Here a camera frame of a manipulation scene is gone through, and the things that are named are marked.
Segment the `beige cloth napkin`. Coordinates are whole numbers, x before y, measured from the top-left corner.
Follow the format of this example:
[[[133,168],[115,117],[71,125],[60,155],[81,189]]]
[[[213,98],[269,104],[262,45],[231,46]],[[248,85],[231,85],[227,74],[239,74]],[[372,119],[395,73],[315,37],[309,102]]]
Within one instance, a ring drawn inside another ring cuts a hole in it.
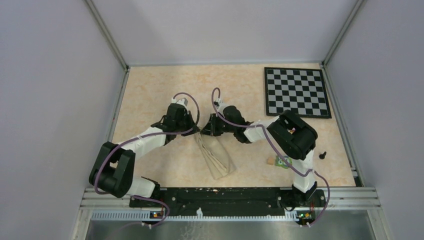
[[[231,156],[217,137],[196,133],[194,139],[214,180],[224,178],[236,170]]]

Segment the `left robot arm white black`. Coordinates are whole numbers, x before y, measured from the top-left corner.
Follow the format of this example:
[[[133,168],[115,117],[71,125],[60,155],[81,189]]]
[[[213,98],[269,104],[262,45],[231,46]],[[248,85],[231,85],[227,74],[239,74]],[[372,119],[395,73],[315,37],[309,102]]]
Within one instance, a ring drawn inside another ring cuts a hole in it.
[[[169,144],[178,135],[199,132],[187,105],[186,98],[174,101],[160,121],[143,133],[118,144],[105,142],[88,177],[96,193],[116,198],[140,196],[147,206],[156,206],[161,198],[156,190],[159,184],[145,177],[135,177],[135,162],[152,150]]]

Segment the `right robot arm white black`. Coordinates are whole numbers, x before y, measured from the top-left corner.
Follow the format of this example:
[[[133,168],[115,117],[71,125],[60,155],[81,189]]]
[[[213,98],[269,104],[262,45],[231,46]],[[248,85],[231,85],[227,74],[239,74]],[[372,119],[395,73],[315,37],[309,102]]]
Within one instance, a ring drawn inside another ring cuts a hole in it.
[[[313,154],[318,133],[290,110],[268,120],[246,121],[234,105],[214,102],[215,112],[200,133],[218,137],[231,133],[242,144],[266,140],[275,153],[283,159],[291,158],[288,167],[295,173],[293,200],[307,206],[314,198],[317,182],[312,173]]]

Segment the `small cork piece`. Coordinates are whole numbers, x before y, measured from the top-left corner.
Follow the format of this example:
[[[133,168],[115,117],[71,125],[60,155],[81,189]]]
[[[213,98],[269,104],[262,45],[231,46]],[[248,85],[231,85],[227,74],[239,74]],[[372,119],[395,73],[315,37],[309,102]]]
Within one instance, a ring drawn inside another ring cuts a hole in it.
[[[267,165],[271,165],[271,166],[274,166],[275,165],[275,158],[274,157],[269,157],[267,160],[266,160],[266,164]]]

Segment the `black white checkerboard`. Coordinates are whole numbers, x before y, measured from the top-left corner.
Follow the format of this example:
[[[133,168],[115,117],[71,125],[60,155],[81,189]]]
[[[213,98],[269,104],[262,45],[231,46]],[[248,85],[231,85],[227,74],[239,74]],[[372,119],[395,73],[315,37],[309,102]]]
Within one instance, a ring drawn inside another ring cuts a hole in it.
[[[301,118],[332,118],[321,69],[265,67],[264,89],[267,116],[290,110]]]

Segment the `small black screw knob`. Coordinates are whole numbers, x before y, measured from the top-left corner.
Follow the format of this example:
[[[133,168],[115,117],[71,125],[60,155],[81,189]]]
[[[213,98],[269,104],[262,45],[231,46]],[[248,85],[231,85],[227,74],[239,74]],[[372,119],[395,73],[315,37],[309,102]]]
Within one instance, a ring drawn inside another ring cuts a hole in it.
[[[325,158],[326,158],[326,155],[327,155],[327,152],[326,151],[324,151],[323,153],[321,153],[318,157],[321,159],[321,160],[324,160]]]

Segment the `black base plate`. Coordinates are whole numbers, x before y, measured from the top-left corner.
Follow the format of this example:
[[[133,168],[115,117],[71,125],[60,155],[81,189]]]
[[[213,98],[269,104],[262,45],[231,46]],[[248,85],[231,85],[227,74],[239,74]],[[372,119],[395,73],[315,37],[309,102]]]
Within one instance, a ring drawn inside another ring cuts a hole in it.
[[[194,216],[198,210],[206,217],[265,217],[283,216],[302,208],[321,208],[326,202],[321,189],[304,197],[284,187],[169,187],[155,193],[153,200],[133,197],[129,206],[165,210],[165,203],[171,217]]]

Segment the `aluminium frame rail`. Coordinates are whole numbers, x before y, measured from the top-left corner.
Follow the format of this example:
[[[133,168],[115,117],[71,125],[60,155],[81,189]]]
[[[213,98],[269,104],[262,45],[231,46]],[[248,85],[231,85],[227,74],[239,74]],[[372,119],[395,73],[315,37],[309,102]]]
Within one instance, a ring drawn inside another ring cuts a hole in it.
[[[287,187],[162,188],[158,202],[120,198],[85,190],[80,209],[93,220],[166,221],[294,221],[314,220],[322,210],[379,210],[372,187],[320,187],[303,201]]]

